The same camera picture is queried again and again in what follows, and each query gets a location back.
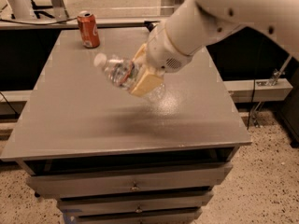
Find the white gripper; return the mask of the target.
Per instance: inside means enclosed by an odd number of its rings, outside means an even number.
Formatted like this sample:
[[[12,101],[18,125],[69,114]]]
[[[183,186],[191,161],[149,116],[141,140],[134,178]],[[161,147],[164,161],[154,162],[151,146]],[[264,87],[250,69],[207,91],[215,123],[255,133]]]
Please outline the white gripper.
[[[184,55],[174,47],[167,35],[165,22],[160,22],[132,59],[134,65],[142,66],[129,93],[137,97],[144,96],[164,82],[164,72],[176,73],[191,60],[192,56]]]

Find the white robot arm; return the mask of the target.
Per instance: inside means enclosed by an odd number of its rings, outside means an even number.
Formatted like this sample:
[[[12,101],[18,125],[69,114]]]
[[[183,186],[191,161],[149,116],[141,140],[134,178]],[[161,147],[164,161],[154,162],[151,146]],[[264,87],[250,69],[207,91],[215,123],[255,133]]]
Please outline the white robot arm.
[[[246,26],[299,59],[299,0],[186,0],[150,33],[133,58],[140,71],[129,92],[143,96],[190,63],[201,48]]]

